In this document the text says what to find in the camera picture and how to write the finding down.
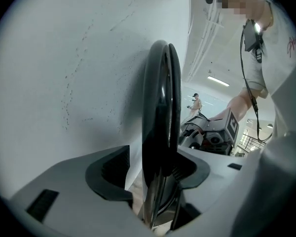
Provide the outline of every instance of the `ceiling light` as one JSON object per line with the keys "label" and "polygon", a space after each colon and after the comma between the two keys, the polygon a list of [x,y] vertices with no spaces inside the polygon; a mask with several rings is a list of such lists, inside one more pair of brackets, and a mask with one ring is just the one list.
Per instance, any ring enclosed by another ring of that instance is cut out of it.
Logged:
{"label": "ceiling light", "polygon": [[255,24],[255,29],[258,33],[261,31],[261,27],[258,25],[258,23]]}
{"label": "ceiling light", "polygon": [[209,104],[209,105],[213,105],[213,104],[211,104],[211,103],[208,103],[208,102],[206,102],[206,101],[204,101],[204,103],[206,103],[206,104]]}
{"label": "ceiling light", "polygon": [[210,79],[210,80],[213,80],[213,81],[215,81],[215,82],[219,82],[219,83],[221,83],[222,85],[224,85],[224,86],[229,86],[229,84],[228,83],[225,83],[225,82],[223,82],[223,81],[221,81],[221,80],[218,80],[218,79],[216,79],[216,78],[213,78],[213,77],[207,77],[208,79]]}

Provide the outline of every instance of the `bright light on device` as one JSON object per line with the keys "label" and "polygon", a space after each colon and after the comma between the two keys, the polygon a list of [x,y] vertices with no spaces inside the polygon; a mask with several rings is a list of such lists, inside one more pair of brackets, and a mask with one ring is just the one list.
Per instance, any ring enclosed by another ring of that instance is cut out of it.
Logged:
{"label": "bright light on device", "polygon": [[215,82],[219,82],[219,83],[221,83],[222,85],[224,85],[224,86],[229,86],[229,84],[228,83],[225,83],[225,82],[223,82],[223,81],[221,81],[221,80],[218,80],[218,79],[216,79],[216,78],[213,78],[213,77],[207,77],[208,79],[210,79],[210,80],[213,80],[213,81],[215,81]]}
{"label": "bright light on device", "polygon": [[258,23],[255,24],[255,29],[258,33],[261,31],[261,27],[258,25]]}

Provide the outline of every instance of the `neck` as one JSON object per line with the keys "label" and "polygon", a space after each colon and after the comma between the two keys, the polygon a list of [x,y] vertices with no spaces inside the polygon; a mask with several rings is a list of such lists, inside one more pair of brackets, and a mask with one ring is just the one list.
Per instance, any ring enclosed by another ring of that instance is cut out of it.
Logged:
{"label": "neck", "polygon": [[272,11],[267,1],[264,1],[264,6],[261,9],[261,13],[253,18],[253,20],[257,22],[262,29],[266,29],[273,25]]}

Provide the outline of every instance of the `man wearing white t-shirt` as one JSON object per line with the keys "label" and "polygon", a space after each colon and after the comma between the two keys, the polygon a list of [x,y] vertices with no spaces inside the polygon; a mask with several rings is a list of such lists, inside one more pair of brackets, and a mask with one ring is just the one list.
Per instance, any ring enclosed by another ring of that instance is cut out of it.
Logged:
{"label": "man wearing white t-shirt", "polygon": [[[292,86],[296,81],[295,26],[284,9],[270,0],[222,0],[222,6],[233,8],[236,14],[246,15],[247,19],[258,23],[263,31],[262,62],[259,63],[255,52],[252,52],[249,64],[244,64],[244,70],[254,97],[266,98],[270,94],[273,99],[276,114],[273,137],[283,136],[290,130],[296,130],[296,117],[290,117],[289,113],[292,112],[292,115],[296,113],[296,85]],[[290,88],[290,94],[294,94],[294,104],[286,102],[286,106],[283,106],[281,103],[290,99],[283,91],[283,85]],[[239,121],[251,106],[248,90],[244,84],[241,92],[229,102],[226,110],[230,108]],[[221,118],[226,110],[211,120]]]}

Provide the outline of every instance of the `metal railing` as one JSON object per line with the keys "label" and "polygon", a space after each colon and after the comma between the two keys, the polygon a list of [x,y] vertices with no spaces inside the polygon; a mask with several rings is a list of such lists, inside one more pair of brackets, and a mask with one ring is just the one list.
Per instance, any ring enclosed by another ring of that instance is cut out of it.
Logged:
{"label": "metal railing", "polygon": [[260,143],[257,139],[246,134],[242,134],[241,140],[238,143],[238,147],[242,148],[248,153],[255,149],[263,148],[264,146],[265,146],[265,143]]}

